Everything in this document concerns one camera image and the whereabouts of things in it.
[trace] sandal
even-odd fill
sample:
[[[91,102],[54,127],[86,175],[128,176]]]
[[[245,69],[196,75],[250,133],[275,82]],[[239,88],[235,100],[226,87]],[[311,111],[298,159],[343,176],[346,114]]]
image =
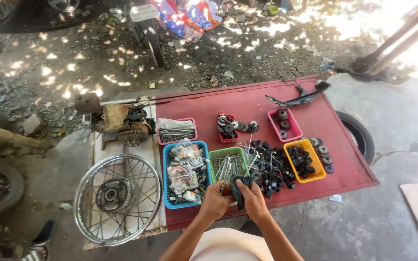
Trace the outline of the sandal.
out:
[[[46,252],[45,258],[41,257],[41,254],[39,253],[38,249],[30,252],[28,255],[26,255],[24,258],[22,258],[20,261],[48,261],[49,253],[48,253],[48,246],[41,246],[41,248],[44,249]]]
[[[39,232],[38,236],[32,241],[32,245],[30,245],[31,253],[28,256],[35,255],[38,258],[40,258],[39,260],[35,259],[35,261],[48,261],[49,259],[48,245],[49,245],[49,242],[51,242],[51,238],[52,238],[55,226],[56,226],[56,222],[54,220],[46,221],[45,225]],[[43,247],[46,251],[45,260],[43,260],[41,256],[39,256],[38,248],[40,247]]]

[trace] chrome wheel rim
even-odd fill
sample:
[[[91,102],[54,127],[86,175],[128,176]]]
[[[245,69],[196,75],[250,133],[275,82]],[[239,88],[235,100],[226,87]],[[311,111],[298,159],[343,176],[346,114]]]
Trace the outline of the chrome wheel rim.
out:
[[[131,154],[108,157],[80,181],[73,206],[75,222],[91,242],[123,244],[153,221],[161,193],[161,178],[148,161]]]

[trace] license plate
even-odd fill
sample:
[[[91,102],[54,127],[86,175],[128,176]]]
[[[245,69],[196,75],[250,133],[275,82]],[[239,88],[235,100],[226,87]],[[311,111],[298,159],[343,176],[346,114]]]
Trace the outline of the license plate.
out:
[[[130,16],[133,22],[151,19],[157,17],[158,15],[159,14],[157,13],[157,7],[155,7],[152,4],[132,7],[130,10]]]

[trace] hand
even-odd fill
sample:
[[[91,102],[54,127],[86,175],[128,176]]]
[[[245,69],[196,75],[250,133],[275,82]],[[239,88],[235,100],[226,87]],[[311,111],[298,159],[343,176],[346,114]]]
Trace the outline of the hand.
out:
[[[244,205],[249,218],[259,226],[261,222],[270,217],[261,188],[254,182],[248,187],[239,179],[235,181],[235,184],[243,194]]]
[[[232,188],[229,183],[226,183],[224,187],[223,195],[225,196],[221,195],[220,190],[223,183],[224,181],[221,180],[209,185],[204,194],[204,198],[202,199],[199,214],[210,222],[214,222],[221,218],[230,204],[235,202],[235,199],[232,197]]]

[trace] dark rag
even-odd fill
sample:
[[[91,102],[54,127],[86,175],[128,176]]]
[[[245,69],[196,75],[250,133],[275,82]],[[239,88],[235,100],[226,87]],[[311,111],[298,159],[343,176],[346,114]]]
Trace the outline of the dark rag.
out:
[[[241,182],[243,182],[243,184],[245,184],[246,186],[250,186],[251,183],[253,183],[254,181],[256,181],[258,179],[258,177],[256,176],[232,176],[231,177],[231,181],[230,184],[232,185],[232,196],[235,198],[235,200],[238,202],[238,210],[243,210],[244,209],[244,197],[243,194],[241,194],[240,190],[238,189],[238,187],[235,184],[235,181],[239,179],[241,180]]]

